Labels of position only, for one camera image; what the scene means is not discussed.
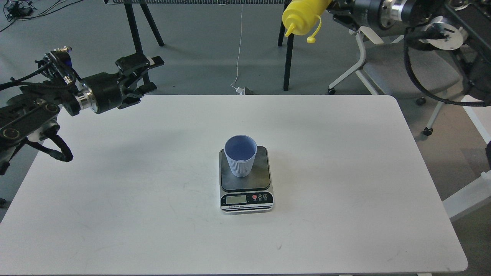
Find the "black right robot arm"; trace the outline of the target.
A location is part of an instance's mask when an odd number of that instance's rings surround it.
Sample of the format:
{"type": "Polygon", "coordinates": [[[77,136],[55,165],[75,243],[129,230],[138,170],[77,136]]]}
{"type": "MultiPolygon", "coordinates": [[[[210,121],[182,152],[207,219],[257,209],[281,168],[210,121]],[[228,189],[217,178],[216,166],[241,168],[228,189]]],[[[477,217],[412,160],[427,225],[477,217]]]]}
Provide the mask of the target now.
{"type": "Polygon", "coordinates": [[[404,66],[411,82],[423,95],[457,105],[421,84],[409,54],[409,48],[450,51],[463,69],[466,93],[476,99],[465,105],[490,106],[489,0],[334,0],[326,10],[353,31],[362,27],[385,31],[402,24],[404,66]]]}

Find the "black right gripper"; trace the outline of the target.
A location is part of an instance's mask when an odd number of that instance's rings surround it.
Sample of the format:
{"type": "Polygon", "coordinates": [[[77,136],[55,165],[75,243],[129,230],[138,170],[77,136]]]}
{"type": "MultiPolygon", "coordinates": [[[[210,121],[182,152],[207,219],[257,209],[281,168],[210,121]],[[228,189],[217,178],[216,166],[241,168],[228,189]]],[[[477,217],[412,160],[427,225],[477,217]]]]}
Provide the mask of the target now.
{"type": "Polygon", "coordinates": [[[335,22],[350,30],[358,30],[361,26],[388,30],[382,22],[383,3],[383,0],[333,0],[326,11],[335,22]]]}

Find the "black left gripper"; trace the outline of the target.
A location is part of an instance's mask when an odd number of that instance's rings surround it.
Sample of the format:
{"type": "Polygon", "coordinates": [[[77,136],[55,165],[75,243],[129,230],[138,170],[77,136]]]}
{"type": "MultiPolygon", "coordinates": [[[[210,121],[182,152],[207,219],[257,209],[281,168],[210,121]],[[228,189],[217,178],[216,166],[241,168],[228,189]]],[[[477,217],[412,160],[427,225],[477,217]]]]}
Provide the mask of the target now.
{"type": "Polygon", "coordinates": [[[140,103],[142,97],[157,89],[150,82],[148,71],[164,65],[165,62],[160,56],[148,57],[143,53],[135,53],[119,58],[115,64],[118,73],[98,73],[79,81],[80,90],[75,99],[81,110],[89,108],[96,114],[101,114],[114,108],[121,110],[140,103]],[[136,89],[126,87],[135,85],[141,79],[144,85],[136,89]]]}

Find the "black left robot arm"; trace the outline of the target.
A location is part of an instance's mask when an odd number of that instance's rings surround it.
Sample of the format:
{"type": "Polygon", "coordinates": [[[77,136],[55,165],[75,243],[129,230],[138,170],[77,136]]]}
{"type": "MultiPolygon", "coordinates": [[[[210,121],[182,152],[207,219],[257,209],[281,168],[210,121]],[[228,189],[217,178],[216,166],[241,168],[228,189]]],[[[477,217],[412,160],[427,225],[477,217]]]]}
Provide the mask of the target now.
{"type": "Polygon", "coordinates": [[[36,62],[38,69],[33,73],[1,85],[2,90],[14,86],[21,90],[0,112],[1,175],[24,145],[59,161],[72,161],[71,150],[58,135],[61,109],[74,117],[88,108],[101,114],[136,105],[145,94],[156,90],[152,82],[138,86],[139,80],[165,63],[159,56],[135,53],[116,61],[115,74],[82,78],[72,67],[71,50],[68,46],[54,49],[36,62]]]}

